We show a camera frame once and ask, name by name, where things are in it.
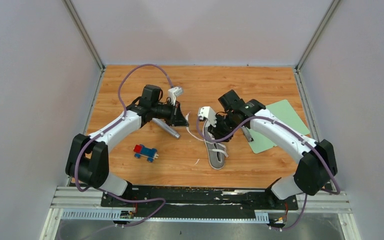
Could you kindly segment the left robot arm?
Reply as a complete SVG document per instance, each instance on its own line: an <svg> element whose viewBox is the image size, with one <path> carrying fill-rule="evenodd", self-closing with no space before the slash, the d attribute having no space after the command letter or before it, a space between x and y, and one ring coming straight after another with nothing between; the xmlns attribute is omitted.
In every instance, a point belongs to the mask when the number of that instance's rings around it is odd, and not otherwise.
<svg viewBox="0 0 384 240"><path fill-rule="evenodd" d="M73 138L65 173L88 187L114 194L120 206L129 206L133 201L133 193L129 190L132 184L110 173L109 154L124 138L153 119L164 120L171 127L189 126L177 100L181 94L181 87L172 87L166 101L162 102L162 89L147 84L141 96L104 128L91 135L79 133Z"/></svg>

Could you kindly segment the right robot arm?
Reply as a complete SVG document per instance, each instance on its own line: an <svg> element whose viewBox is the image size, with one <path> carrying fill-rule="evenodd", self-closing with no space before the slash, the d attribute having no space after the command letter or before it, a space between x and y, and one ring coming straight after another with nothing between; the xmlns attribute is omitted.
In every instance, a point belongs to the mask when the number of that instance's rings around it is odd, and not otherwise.
<svg viewBox="0 0 384 240"><path fill-rule="evenodd" d="M314 196L331 181L334 194L341 190L335 175L338 172L334 146L326 139L317 141L292 129L276 117L267 107L256 99L245 102L234 90L218 99L223 107L216 113L210 106L203 106L197 114L197 121L207 121L213 143L229 142L241 127L258 132L281 147L297 163L294 174L275 180L267 189L266 204L278 209L287 198L306 194Z"/></svg>

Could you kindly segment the grey canvas sneaker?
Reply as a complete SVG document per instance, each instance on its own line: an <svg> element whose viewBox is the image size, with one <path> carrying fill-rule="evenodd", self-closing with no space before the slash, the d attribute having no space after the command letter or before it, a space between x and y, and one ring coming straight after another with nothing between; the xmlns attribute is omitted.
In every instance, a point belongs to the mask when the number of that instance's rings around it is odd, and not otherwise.
<svg viewBox="0 0 384 240"><path fill-rule="evenodd" d="M215 170L220 170L225 166L226 159L229 157L227 147L219 142L207 141L207 139L214 138L208 132L208 127L211 127L211 125L206 120L202 128L202 135L205 136L203 141L207 149L209 165Z"/></svg>

